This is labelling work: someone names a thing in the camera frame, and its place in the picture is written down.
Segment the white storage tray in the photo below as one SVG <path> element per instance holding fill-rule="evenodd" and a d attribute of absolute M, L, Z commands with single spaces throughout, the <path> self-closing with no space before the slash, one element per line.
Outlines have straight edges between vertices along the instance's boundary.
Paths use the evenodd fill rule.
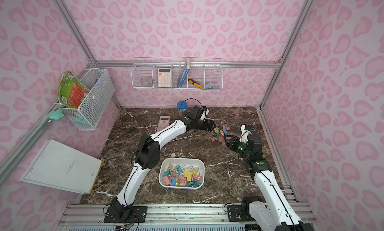
<path fill-rule="evenodd" d="M 165 188 L 198 190 L 205 182 L 205 164 L 199 159 L 165 159 L 158 180 Z"/>

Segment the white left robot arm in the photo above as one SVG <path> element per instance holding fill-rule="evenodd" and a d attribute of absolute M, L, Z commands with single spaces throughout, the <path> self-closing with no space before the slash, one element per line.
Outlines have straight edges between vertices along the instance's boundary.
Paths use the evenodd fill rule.
<path fill-rule="evenodd" d="M 171 140 L 189 130 L 212 131 L 216 126 L 208 119 L 209 109 L 195 105 L 191 111 L 179 116 L 163 130 L 152 134 L 143 134 L 135 152 L 133 169 L 122 190 L 114 197 L 106 210 L 104 223 L 139 223 L 139 215 L 133 204 L 144 178 L 160 161 L 161 149 Z"/>

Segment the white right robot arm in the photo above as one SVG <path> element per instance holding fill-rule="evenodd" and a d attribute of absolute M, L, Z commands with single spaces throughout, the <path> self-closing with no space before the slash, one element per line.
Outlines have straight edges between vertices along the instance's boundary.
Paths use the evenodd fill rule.
<path fill-rule="evenodd" d="M 293 210 L 280 189 L 271 165 L 264 159 L 262 137 L 244 131 L 240 137 L 229 135 L 226 146 L 244 159 L 247 172 L 261 190 L 265 202 L 246 197 L 243 212 L 263 231 L 312 231 Z"/>

